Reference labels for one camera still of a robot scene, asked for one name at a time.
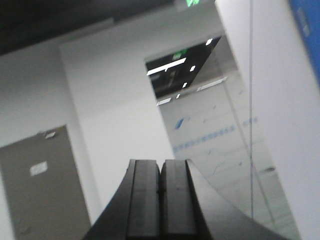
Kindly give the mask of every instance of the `glass wall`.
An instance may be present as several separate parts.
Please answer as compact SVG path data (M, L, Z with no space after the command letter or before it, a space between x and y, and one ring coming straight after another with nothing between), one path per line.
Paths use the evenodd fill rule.
M225 34L208 29L206 39L163 55L148 58L146 68L175 158L192 159L247 216L299 240L259 110L251 109Z

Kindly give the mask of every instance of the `fluorescent light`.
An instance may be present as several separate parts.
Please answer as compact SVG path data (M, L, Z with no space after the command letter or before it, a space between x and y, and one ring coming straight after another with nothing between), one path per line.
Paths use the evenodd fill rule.
M179 64L183 64L186 61L186 59L187 58L185 57L185 58L182 58L180 60L173 61L173 62L170 62L168 64L156 67L154 69L149 70L146 75L149 76L151 74L155 74L155 73L163 71L163 70L168 70L169 68L172 68L172 67L177 66Z
M189 7L199 4L200 0L186 0L186 4Z
M159 106L159 105L161 105L161 104L166 104L166 103L168 103L168 102L170 102L170 101L171 101L171 97L166 98L166 99L161 100L161 101L158 101L158 103L157 103L156 105Z
M212 42L212 40L213 40L212 38L208 39L208 41L206 41L205 45L208 46Z
M208 83L208 84L206 84L206 85L203 85L203 86L201 86L201 87L198 87L196 91L199 92L199 91L201 91L201 90L210 88L210 87L212 87L212 86L214 86L214 85L217 85L217 84L222 83L222 82L225 81L226 79L227 79L227 77L225 76L224 78L221 78L221 79L219 79L219 80L217 80L217 81L213 81L213 82L210 82L210 83Z

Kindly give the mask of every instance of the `blue sign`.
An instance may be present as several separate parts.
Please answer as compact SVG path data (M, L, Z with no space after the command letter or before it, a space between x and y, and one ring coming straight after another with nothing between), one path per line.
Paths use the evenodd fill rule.
M175 125L175 129L179 129L179 128L181 127L181 125L182 125L183 121L184 121L184 119L183 119L183 118L181 118L181 119L176 123L176 125Z
M258 123L258 118L257 117L253 117L253 118L250 118L249 120L243 121L242 126L244 128L246 128L250 124L257 124L257 123Z
M290 0L290 3L320 84L320 1Z
M177 153L183 149L188 149L188 148L192 148L194 146L197 146L199 144L202 144L206 141L210 141L212 139L215 139L217 137L221 137L223 135L226 135L226 134L229 134L229 133L232 133L236 130L236 127L234 125L231 125L229 127L226 127L226 128L222 128L220 130L217 130L217 131L214 131L214 132L211 132L211 133L208 133L206 135L203 135L203 136L200 136L200 137L197 137L195 139L191 139L189 141L186 141L184 143L181 143L179 144L178 146L175 146L173 148L173 152L174 153Z

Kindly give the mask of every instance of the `black plastic object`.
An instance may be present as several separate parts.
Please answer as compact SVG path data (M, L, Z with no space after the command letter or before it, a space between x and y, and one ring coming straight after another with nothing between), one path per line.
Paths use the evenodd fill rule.
M119 188L83 240L126 239L135 166L136 160L130 160Z
M160 177L162 235L165 239L197 239L186 162L166 160Z
M191 160L130 160L83 240L287 240L219 195Z
M155 160L136 160L127 239L159 239L159 168Z
M186 160L193 210L201 240L287 240L226 201L191 160Z

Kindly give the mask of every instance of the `dark ceiling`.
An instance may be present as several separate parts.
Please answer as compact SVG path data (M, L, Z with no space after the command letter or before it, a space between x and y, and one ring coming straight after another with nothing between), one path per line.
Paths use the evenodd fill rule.
M220 37L213 39L209 45L206 45L206 42L203 42L188 49L183 49L159 59L147 62L146 68L149 71L177 61L178 59L186 58L183 64L170 67L167 71L162 70L149 75L155 96L157 98L161 98L177 92L183 88L184 83L187 83L185 88L190 87L219 40ZM195 66L194 71L190 71L192 66Z
M0 55L102 20L114 22L174 0L0 0Z

